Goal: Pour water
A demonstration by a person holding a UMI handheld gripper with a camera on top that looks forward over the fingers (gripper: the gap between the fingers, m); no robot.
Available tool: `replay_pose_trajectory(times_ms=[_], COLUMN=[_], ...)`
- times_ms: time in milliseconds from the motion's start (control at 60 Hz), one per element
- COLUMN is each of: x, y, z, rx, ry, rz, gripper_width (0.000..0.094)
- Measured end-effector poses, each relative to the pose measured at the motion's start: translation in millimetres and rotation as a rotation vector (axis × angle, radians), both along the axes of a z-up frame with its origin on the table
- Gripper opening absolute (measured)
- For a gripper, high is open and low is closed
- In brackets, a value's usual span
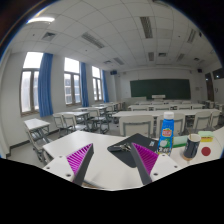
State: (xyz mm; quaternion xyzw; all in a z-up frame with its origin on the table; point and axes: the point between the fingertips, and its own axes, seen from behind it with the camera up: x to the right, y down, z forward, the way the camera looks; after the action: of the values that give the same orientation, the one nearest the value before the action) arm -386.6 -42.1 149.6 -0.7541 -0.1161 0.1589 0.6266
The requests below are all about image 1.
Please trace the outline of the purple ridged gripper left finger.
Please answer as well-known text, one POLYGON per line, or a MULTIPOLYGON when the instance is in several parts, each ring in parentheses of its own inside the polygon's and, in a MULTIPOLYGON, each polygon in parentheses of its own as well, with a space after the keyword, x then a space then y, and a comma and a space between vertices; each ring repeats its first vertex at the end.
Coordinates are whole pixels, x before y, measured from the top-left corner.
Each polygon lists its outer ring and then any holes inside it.
POLYGON ((44 170, 81 186, 93 154, 93 144, 88 144, 67 156, 56 157, 44 170))

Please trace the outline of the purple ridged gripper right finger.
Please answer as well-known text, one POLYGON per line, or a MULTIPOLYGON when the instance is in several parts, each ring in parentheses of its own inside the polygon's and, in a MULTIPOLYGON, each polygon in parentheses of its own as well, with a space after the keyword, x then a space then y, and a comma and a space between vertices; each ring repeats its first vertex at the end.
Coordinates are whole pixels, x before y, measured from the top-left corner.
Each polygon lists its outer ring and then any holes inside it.
POLYGON ((157 154, 136 143, 131 144, 131 155, 143 185, 181 170, 181 167, 167 154, 157 154))

